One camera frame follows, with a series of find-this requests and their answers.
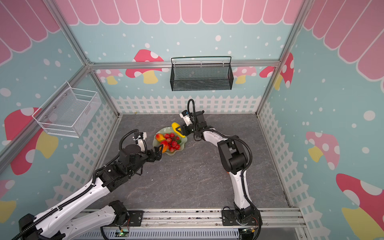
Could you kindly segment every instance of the green bowl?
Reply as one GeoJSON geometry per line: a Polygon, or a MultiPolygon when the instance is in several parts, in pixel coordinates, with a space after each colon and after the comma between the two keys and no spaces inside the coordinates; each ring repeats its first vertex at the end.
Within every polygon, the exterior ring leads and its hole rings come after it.
{"type": "MultiPolygon", "coordinates": [[[[175,131],[173,131],[173,128],[172,127],[165,127],[165,128],[163,128],[163,129],[161,129],[160,131],[158,131],[156,134],[158,134],[158,133],[161,133],[161,134],[166,134],[166,133],[174,133],[176,136],[178,136],[177,135],[177,133],[175,132],[175,131]]],[[[155,136],[153,137],[153,143],[152,143],[152,145],[153,146],[159,146],[160,145],[160,142],[158,141],[158,140],[156,140],[156,134],[155,134],[155,136]]],[[[180,137],[180,140],[181,140],[181,143],[179,144],[180,145],[180,149],[179,150],[175,150],[174,152],[169,152],[168,150],[165,152],[166,154],[168,154],[168,155],[170,155],[170,156],[172,156],[173,154],[175,154],[176,152],[178,152],[178,151],[182,151],[183,149],[184,149],[184,144],[187,142],[187,137],[184,137],[184,138],[182,138],[182,137],[180,137]]]]}

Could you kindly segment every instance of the orange object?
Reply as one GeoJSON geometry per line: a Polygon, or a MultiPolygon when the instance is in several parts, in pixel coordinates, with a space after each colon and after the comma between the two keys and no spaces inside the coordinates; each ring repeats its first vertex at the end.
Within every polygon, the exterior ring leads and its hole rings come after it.
{"type": "Polygon", "coordinates": [[[166,139],[166,138],[164,137],[163,134],[161,134],[161,133],[156,134],[156,140],[157,140],[157,141],[162,142],[162,141],[164,141],[165,139],[166,139]]]}
{"type": "Polygon", "coordinates": [[[167,141],[162,141],[160,144],[163,144],[163,145],[164,145],[162,153],[165,153],[166,150],[168,149],[168,143],[167,143],[167,141]]]}

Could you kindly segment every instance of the wire basket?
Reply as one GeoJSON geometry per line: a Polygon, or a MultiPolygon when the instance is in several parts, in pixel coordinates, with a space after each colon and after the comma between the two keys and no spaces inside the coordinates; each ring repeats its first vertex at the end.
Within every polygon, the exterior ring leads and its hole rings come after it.
{"type": "Polygon", "coordinates": [[[99,109],[101,99],[98,92],[69,86],[40,113],[44,105],[32,117],[46,133],[80,137],[99,109]]]}
{"type": "Polygon", "coordinates": [[[171,58],[172,91],[231,90],[230,56],[171,58]]]}

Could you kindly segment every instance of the black mesh basket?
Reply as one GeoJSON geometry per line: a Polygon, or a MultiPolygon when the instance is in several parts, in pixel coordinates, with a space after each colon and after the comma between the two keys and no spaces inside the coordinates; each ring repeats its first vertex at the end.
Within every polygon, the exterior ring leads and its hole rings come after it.
{"type": "Polygon", "coordinates": [[[230,56],[171,58],[172,91],[231,90],[230,56]]]}

